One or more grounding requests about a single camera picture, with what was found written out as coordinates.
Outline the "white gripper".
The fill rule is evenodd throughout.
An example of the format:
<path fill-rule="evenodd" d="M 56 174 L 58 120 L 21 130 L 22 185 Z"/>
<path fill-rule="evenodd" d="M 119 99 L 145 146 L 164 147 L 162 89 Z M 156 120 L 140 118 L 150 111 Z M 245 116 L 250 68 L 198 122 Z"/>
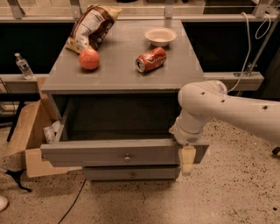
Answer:
<path fill-rule="evenodd" d="M 201 122 L 186 122 L 182 119 L 177 119 L 169 128 L 169 133 L 174 135 L 180 145 L 195 144 L 201 139 L 203 128 L 204 124 Z M 181 150 L 180 155 L 182 175 L 189 175 L 193 168 L 196 149 L 187 145 Z"/>

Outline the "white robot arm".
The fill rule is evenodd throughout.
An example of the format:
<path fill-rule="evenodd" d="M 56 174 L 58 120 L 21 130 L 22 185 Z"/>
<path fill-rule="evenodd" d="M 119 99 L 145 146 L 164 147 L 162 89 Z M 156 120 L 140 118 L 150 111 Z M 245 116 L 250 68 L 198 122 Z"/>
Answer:
<path fill-rule="evenodd" d="M 223 82 L 209 80 L 184 85 L 178 92 L 178 104 L 181 111 L 170 132 L 182 146 L 178 154 L 184 176 L 191 172 L 195 146 L 213 118 L 280 145 L 279 101 L 230 96 Z"/>

